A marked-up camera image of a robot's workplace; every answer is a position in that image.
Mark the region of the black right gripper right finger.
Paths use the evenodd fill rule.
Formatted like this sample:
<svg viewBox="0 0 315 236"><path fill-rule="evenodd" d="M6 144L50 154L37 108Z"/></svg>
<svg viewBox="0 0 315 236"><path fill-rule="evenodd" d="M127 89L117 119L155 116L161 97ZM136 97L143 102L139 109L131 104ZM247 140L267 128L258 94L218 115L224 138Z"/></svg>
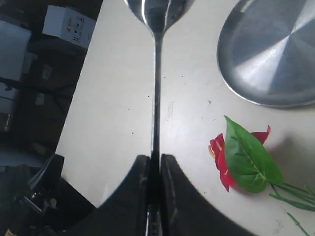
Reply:
<svg viewBox="0 0 315 236"><path fill-rule="evenodd" d="M249 232L215 209L192 185L176 158L160 162L164 236L247 236Z"/></svg>

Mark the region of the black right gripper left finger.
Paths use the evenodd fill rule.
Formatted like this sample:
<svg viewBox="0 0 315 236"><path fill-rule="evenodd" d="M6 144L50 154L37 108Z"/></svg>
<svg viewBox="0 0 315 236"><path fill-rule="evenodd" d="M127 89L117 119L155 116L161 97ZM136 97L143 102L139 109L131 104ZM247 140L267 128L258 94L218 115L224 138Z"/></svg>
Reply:
<svg viewBox="0 0 315 236"><path fill-rule="evenodd" d="M144 236L150 158L136 157L114 193L96 210L68 229L65 236Z"/></svg>

